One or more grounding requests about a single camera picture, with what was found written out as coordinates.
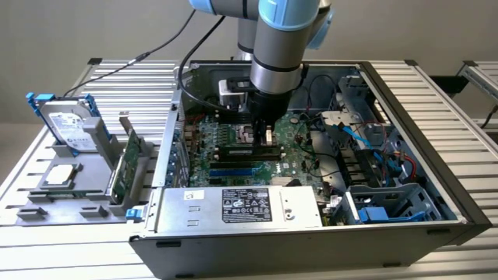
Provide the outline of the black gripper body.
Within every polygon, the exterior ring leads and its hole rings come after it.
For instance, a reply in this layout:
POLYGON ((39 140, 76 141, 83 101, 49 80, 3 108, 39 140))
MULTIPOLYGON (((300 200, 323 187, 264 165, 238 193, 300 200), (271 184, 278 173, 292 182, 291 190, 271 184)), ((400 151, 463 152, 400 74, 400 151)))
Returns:
POLYGON ((268 94, 252 92, 248 94, 247 108, 252 123, 274 124, 286 114, 290 103, 290 92, 268 94))

